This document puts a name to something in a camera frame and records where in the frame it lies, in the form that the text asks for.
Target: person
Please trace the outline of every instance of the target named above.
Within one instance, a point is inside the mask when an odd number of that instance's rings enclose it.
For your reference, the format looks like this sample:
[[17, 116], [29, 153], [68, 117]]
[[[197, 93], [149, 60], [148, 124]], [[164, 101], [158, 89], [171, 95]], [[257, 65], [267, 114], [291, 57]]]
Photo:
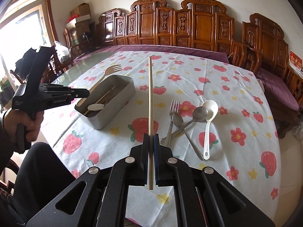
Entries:
[[[43, 112], [35, 120], [20, 110], [9, 110], [0, 118], [0, 172], [8, 164], [16, 147], [17, 124], [23, 124], [28, 133], [26, 139], [37, 139]], [[63, 189], [75, 180], [62, 164], [52, 148], [45, 142], [37, 142], [28, 150], [17, 174], [14, 192], [0, 194], [0, 225], [25, 226], [26, 223]]]

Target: black pants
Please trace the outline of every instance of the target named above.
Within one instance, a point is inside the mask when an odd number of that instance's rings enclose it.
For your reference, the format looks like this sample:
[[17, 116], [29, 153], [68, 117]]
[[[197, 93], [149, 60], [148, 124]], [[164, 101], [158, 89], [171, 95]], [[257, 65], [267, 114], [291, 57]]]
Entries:
[[74, 180], [52, 148], [37, 142], [19, 169], [12, 196], [14, 207], [27, 223]]

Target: white spoon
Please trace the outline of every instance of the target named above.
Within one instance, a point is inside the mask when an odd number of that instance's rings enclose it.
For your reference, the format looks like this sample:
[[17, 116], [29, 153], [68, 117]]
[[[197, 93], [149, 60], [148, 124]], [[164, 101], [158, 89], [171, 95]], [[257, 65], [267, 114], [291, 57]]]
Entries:
[[216, 117], [218, 113], [218, 104], [213, 100], [207, 100], [203, 103], [203, 107], [207, 108], [208, 115], [206, 117], [206, 128], [205, 128], [205, 137], [204, 137], [204, 150], [203, 150], [203, 158], [209, 159], [209, 127], [211, 121]]
[[90, 111], [99, 111], [103, 108], [104, 108], [104, 104], [100, 104], [100, 103], [95, 103], [87, 107], [87, 109]]

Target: hand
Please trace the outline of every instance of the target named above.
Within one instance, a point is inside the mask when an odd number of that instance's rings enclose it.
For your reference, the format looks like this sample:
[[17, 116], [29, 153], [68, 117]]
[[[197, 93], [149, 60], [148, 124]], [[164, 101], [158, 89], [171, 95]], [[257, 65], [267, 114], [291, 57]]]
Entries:
[[44, 111], [38, 112], [36, 119], [32, 120], [24, 111], [21, 110], [9, 110], [3, 120], [4, 129], [9, 135], [10, 141], [13, 144], [17, 143], [17, 124], [23, 124], [29, 131], [26, 134], [26, 140], [28, 142], [33, 142], [37, 140], [38, 134], [40, 132], [40, 126], [43, 121]]

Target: spoon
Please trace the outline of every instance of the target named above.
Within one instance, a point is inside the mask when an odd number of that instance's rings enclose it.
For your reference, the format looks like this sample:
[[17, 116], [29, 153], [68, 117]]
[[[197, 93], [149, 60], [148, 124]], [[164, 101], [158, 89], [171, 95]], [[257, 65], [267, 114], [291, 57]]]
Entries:
[[214, 117], [216, 117], [219, 108], [218, 104], [213, 100], [205, 101], [202, 107], [205, 107], [208, 110], [208, 115], [206, 118], [207, 124], [205, 128], [203, 157], [204, 159], [209, 159], [209, 127], [211, 121], [214, 119]]
[[[186, 123], [185, 125], [183, 125], [182, 127], [180, 127], [175, 132], [173, 132], [172, 136], [171, 136], [171, 140], [173, 138], [175, 138], [176, 135], [178, 135], [183, 129], [185, 129], [191, 123], [204, 121], [206, 119], [206, 117], [207, 117], [207, 114], [208, 114], [208, 111], [207, 111], [207, 109], [205, 107], [201, 106], [201, 107], [195, 108], [195, 110], [192, 112], [192, 120], [189, 121], [188, 123]], [[164, 145], [165, 139], [166, 139], [166, 137], [164, 137], [164, 138], [161, 139], [161, 142], [160, 142], [161, 145]]]
[[103, 108], [104, 108], [104, 104], [100, 104], [100, 103], [95, 103], [87, 107], [87, 109], [90, 111], [99, 111]]
[[[172, 116], [172, 121], [174, 122], [175, 126], [177, 128], [180, 128], [183, 126], [183, 118], [181, 117], [180, 114], [178, 113], [174, 113], [173, 116]], [[187, 140], [189, 141], [192, 149], [194, 150], [194, 152], [196, 153], [196, 155], [198, 156], [198, 158], [200, 160], [203, 160], [203, 157], [202, 155], [200, 154], [199, 150], [196, 148], [195, 144], [193, 143], [193, 141], [189, 138], [189, 136], [186, 134], [186, 132], [184, 130], [182, 130], [183, 133], [186, 135], [187, 137]]]

